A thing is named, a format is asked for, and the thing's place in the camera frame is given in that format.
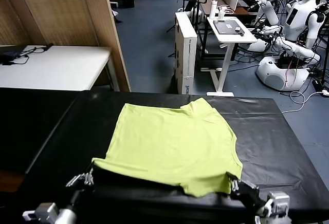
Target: yellow-green t-shirt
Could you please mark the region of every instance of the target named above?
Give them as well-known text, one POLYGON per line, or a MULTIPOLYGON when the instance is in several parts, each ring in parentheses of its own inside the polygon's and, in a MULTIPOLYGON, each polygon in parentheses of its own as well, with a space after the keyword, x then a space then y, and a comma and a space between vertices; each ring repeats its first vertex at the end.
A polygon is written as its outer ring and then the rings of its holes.
POLYGON ((226 172, 241 177, 236 136, 225 119, 200 98, 180 109, 125 104, 102 169, 183 187, 196 197, 230 193, 226 172))

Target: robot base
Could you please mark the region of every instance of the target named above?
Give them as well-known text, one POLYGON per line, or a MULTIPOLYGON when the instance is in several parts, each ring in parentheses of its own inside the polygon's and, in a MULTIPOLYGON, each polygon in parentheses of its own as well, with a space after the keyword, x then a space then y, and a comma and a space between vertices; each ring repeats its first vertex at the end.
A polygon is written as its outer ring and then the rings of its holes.
POLYGON ((298 91, 308 77, 306 69, 281 69, 275 63, 280 57, 264 57, 256 74, 265 85, 280 91, 298 91))

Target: table leg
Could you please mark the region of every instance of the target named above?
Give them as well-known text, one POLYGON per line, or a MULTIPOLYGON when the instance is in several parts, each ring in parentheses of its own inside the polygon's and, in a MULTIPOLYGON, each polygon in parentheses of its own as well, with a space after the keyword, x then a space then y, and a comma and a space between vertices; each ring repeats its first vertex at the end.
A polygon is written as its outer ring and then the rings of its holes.
POLYGON ((218 80, 218 86, 216 88, 217 92, 223 92, 223 87, 224 87, 227 71, 228 71, 228 68, 230 66, 233 49, 234 49, 234 44, 230 43, 227 46, 227 50, 226 50, 226 54, 225 54, 225 58, 224 58, 223 66, 222 66, 221 75, 220 75, 220 78, 218 80))
POLYGON ((112 89, 114 91, 120 91, 119 82, 117 79, 117 75, 115 73, 114 64, 111 57, 108 59, 108 62, 105 65, 105 71, 110 81, 110 86, 112 87, 112 89))
POLYGON ((195 28, 197 28, 199 23, 199 10, 200 10, 200 3, 198 2, 196 6, 195 28))
POLYGON ((207 44, 207 36, 208 36, 208 27, 209 27, 209 23, 208 23, 208 20, 206 20, 206 22, 205 22, 205 34, 204 34, 204 39, 202 41, 201 60, 204 59, 205 54, 206 54, 206 44, 207 44))

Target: white bottle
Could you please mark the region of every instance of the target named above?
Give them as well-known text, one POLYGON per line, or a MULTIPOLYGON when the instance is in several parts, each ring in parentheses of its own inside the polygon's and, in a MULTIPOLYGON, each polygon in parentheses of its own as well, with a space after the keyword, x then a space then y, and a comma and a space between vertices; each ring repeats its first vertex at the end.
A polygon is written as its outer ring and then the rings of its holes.
POLYGON ((215 15, 216 15, 216 9, 217 9, 217 2, 218 1, 211 1, 211 9, 210 9, 210 14, 209 14, 209 18, 211 20, 215 19, 215 15))

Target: black table cover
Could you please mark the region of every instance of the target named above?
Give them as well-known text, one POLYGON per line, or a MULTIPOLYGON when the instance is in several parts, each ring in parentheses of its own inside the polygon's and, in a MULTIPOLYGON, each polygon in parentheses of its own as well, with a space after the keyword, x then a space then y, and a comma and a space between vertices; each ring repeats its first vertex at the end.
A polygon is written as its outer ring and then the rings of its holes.
MULTIPOLYGON (((105 157, 125 103, 179 108, 198 98, 84 91, 27 175, 15 209, 33 209, 47 201, 65 206, 71 196, 65 184, 83 172, 92 157, 105 157)), ((235 132, 236 151, 243 163, 242 178, 257 184, 262 198, 266 199, 269 191, 287 193, 291 198, 289 216, 294 222, 329 219, 329 192, 274 100, 204 98, 235 132)), ((103 170, 95 170, 94 178, 95 191, 79 214, 83 223, 107 223, 115 217, 117 223, 125 223, 131 218, 137 221, 138 214, 145 213, 153 217, 229 220, 224 223, 241 223, 249 217, 239 201, 223 194, 195 198, 185 195, 179 187, 103 170)))

